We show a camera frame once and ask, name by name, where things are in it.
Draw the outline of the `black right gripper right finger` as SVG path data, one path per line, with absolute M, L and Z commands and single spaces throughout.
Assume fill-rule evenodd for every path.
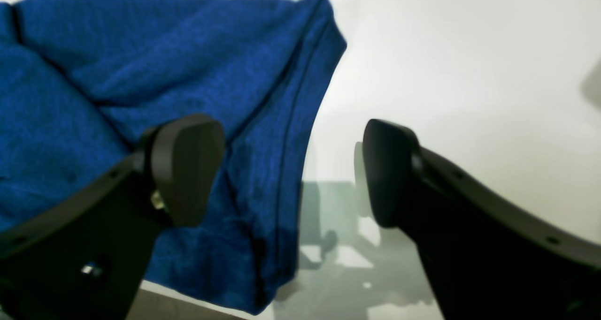
M 415 133 L 368 121 L 363 163 L 377 224 L 414 243 L 446 320 L 598 320 L 601 250 L 515 206 Z

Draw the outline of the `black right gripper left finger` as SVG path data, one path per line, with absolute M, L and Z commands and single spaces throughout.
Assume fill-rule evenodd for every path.
M 2 232 L 1 314 L 124 320 L 157 237 L 202 221 L 224 149 L 209 115 L 157 126 L 88 187 Z

